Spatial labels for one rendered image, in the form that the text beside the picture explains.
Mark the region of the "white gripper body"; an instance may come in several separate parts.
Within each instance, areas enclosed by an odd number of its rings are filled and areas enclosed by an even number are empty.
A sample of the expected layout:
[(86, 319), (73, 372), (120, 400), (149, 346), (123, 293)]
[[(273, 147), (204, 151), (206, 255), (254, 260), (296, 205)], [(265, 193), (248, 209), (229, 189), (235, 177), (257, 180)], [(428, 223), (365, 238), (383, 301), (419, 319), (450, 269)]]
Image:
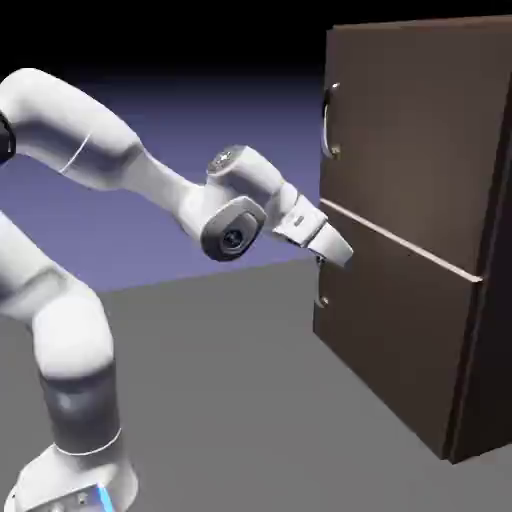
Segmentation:
[(331, 263), (338, 267), (344, 267), (354, 253), (350, 244), (329, 222), (322, 225), (307, 243), (306, 248), (319, 262)]

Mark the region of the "dark brown wooden cabinet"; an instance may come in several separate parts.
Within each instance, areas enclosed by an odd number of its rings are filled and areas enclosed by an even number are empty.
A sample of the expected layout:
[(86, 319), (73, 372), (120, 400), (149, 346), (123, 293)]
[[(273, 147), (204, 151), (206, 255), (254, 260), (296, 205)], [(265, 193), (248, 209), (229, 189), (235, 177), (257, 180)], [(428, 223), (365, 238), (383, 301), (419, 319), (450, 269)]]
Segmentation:
[(512, 443), (512, 15), (327, 34), (317, 336), (438, 457)]

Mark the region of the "dark brown small cabinet door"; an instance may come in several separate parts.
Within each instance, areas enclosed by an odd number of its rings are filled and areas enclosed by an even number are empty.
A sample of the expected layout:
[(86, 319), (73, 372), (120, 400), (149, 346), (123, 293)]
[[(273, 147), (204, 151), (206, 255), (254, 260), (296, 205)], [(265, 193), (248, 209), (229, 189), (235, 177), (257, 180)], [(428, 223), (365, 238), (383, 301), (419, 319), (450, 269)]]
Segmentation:
[(324, 263), (315, 307), (319, 338), (438, 457), (450, 445), (457, 379), (476, 280), (323, 205), (354, 249)]

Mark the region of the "dark brown large cabinet door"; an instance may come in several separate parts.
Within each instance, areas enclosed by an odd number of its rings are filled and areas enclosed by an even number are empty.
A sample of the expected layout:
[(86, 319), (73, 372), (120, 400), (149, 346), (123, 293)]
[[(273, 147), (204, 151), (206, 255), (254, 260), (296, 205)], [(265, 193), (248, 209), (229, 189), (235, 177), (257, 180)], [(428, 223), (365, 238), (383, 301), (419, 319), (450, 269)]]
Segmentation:
[(322, 197), (479, 275), (511, 81), (509, 16), (332, 29)]

